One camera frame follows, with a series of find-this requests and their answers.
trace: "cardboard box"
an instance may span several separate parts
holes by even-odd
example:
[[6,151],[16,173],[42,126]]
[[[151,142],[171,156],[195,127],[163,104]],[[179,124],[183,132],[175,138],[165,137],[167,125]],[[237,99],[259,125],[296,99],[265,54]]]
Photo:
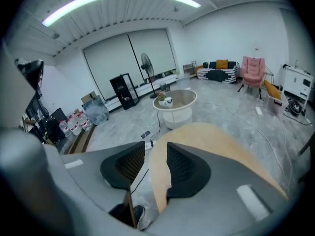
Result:
[[85,104],[94,98],[96,98],[96,93],[93,91],[93,92],[90,92],[89,94],[85,95],[83,98],[81,98],[81,100],[82,100],[83,104]]

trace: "wooden desk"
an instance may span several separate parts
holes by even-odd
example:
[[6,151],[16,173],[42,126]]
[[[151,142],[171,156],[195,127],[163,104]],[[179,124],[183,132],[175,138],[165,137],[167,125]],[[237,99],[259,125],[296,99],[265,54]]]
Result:
[[166,207],[166,191],[171,183],[170,170],[166,164],[167,142],[179,143],[238,161],[275,187],[286,199],[286,193],[234,138],[220,128],[195,122],[186,124],[163,135],[154,145],[149,158],[149,173],[157,207],[161,213]]

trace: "white cabinet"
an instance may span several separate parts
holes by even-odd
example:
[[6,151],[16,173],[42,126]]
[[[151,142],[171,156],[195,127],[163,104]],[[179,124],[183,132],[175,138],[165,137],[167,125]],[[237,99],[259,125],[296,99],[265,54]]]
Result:
[[286,66],[284,68],[283,92],[287,91],[305,100],[309,99],[313,77],[300,69]]

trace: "glass tabletop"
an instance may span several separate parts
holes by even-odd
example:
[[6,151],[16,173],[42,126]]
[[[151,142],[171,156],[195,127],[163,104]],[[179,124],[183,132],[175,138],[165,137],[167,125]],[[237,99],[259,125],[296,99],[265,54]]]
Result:
[[159,110],[176,110],[190,105],[197,98],[197,94],[191,90],[173,90],[165,93],[166,97],[172,97],[173,107],[163,107],[159,104],[158,98],[153,101],[155,108]]

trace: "black cabinet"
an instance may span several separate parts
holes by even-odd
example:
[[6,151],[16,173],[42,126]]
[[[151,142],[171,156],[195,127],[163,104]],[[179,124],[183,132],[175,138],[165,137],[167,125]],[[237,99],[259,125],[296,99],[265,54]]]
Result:
[[139,96],[128,73],[111,79],[110,83],[125,110],[139,102]]

